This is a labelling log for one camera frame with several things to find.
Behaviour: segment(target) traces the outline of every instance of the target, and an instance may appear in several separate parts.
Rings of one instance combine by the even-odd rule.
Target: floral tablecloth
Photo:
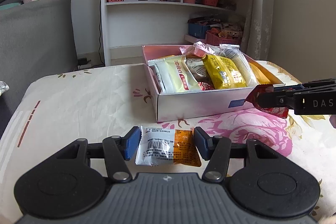
[[[259,61],[286,85],[298,80],[282,68]],[[313,211],[319,219],[336,212],[336,129],[328,115],[296,116],[290,110],[280,119],[254,108],[209,117],[157,123],[144,65],[96,68],[47,76],[32,83],[0,140],[0,223],[15,222],[21,212],[13,196],[16,180],[48,156],[81,137],[101,142],[112,135],[125,135],[134,125],[191,129],[201,126],[207,133],[229,137],[233,142],[257,138],[309,171],[320,183],[321,196]],[[137,172],[197,172],[202,166],[139,166]],[[106,175],[103,160],[91,167]],[[230,161],[228,174],[243,167]]]

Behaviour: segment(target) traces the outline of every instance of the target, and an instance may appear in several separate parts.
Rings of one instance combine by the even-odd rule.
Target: pink snack wrapper
[[[207,47],[202,42],[196,42],[189,48],[180,48],[180,51],[186,57],[200,57],[203,58],[206,54],[215,54],[215,51],[210,47]]]

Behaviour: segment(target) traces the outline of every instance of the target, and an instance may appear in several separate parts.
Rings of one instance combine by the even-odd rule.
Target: gray sofa armrest
[[[0,136],[28,86],[77,65],[71,0],[39,0],[0,11]]]

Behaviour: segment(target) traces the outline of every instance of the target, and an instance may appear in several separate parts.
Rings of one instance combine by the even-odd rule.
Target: red label
[[[187,82],[186,82],[186,80],[185,80],[185,78],[184,78],[184,75],[180,74],[180,77],[181,77],[181,80],[182,80],[184,89],[185,89],[185,90],[189,90],[189,89],[188,89]]]

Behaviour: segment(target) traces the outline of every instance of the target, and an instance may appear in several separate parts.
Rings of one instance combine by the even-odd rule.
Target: white and orange snack package
[[[148,61],[160,85],[160,94],[201,91],[185,61],[185,55]]]
[[[141,127],[136,165],[184,164],[201,166],[191,130]]]

